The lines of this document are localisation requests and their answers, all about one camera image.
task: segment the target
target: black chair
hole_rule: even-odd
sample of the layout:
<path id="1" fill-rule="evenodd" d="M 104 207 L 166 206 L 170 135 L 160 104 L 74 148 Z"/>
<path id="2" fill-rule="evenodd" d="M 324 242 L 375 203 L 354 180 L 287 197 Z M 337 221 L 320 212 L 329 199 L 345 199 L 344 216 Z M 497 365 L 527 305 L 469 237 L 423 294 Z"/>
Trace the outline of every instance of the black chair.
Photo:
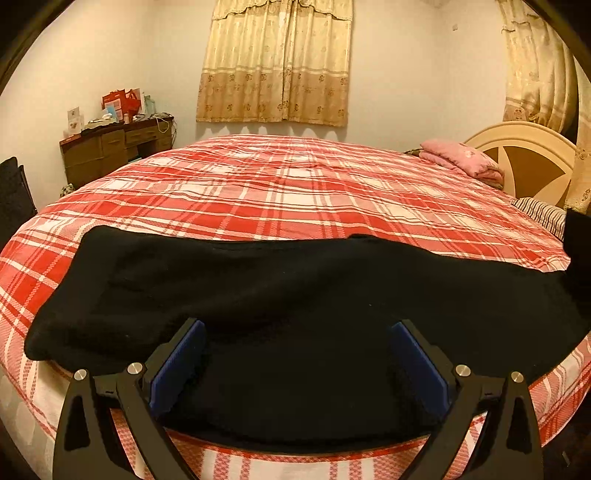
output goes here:
<path id="1" fill-rule="evenodd" d="M 36 214 L 24 167 L 18 166 L 16 157 L 0 163 L 0 251 Z"/>

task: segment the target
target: black blanket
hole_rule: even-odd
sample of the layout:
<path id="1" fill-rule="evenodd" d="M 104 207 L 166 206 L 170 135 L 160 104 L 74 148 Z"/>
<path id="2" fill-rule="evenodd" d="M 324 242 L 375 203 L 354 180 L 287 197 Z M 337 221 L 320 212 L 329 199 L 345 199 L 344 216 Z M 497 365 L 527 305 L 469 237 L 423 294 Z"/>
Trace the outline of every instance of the black blanket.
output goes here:
<path id="1" fill-rule="evenodd" d="M 433 422 L 394 374 L 388 328 L 411 319 L 455 364 L 532 383 L 590 329 L 589 238 L 591 219 L 569 212 L 571 266 L 541 273 L 371 236 L 215 242 L 100 226 L 37 313 L 25 353 L 118 372 L 194 316 L 206 361 L 166 426 L 285 453 L 390 445 Z"/>

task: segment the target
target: metal screw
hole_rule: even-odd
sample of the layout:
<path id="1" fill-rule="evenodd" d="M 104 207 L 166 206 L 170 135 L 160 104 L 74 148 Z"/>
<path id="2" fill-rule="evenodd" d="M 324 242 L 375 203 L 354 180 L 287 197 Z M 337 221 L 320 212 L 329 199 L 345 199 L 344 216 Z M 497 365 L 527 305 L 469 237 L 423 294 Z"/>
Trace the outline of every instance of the metal screw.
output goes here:
<path id="1" fill-rule="evenodd" d="M 470 367 L 467 365 L 458 365 L 456 367 L 456 373 L 460 375 L 460 377 L 469 377 L 472 370 L 470 370 Z"/>
<path id="2" fill-rule="evenodd" d="M 76 373 L 74 374 L 74 379 L 78 380 L 78 382 L 80 380 L 84 380 L 85 378 L 86 378 L 86 370 L 84 370 L 83 368 L 76 371 Z"/>
<path id="3" fill-rule="evenodd" d="M 144 366 L 139 362 L 132 363 L 129 367 L 127 367 L 127 373 L 130 375 L 137 375 L 144 369 Z"/>
<path id="4" fill-rule="evenodd" d="M 513 380 L 513 382 L 515 383 L 521 383 L 523 382 L 524 378 L 523 375 L 521 375 L 519 372 L 513 372 L 511 374 L 511 379 Z"/>

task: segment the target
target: blue gripper pad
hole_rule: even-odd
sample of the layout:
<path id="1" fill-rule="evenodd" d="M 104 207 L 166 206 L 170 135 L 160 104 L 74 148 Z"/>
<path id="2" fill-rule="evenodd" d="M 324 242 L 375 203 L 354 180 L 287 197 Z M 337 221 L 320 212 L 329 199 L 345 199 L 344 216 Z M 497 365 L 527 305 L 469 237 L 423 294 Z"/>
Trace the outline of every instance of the blue gripper pad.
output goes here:
<path id="1" fill-rule="evenodd" d="M 390 342 L 392 353 L 405 371 L 415 397 L 425 410 L 443 420 L 453 402 L 449 384 L 402 323 L 391 328 Z"/>
<path id="2" fill-rule="evenodd" d="M 196 321 L 152 380 L 150 410 L 155 418 L 173 407 L 185 383 L 199 366 L 205 343 L 205 325 Z"/>

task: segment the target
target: beige curtain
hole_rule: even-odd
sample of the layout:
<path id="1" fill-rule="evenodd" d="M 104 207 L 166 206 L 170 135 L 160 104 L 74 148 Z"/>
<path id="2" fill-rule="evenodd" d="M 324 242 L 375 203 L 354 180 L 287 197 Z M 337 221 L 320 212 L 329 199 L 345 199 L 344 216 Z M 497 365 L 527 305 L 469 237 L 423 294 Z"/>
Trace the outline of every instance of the beige curtain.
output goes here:
<path id="1" fill-rule="evenodd" d="M 217 0 L 197 121 L 347 121 L 352 0 Z"/>
<path id="2" fill-rule="evenodd" d="M 530 121 L 565 131 L 574 119 L 577 102 L 570 50 L 522 0 L 497 1 L 509 54 L 504 121 Z"/>
<path id="3" fill-rule="evenodd" d="M 278 39 L 286 36 L 290 9 L 291 0 L 218 1 L 197 121 L 281 121 L 285 44 Z"/>
<path id="4" fill-rule="evenodd" d="M 285 49 L 284 119 L 347 124 L 352 18 L 350 0 L 293 3 Z"/>
<path id="5" fill-rule="evenodd" d="M 573 178 L 564 203 L 581 213 L 589 210 L 591 203 L 591 82 L 576 62 L 579 80 L 579 136 Z"/>

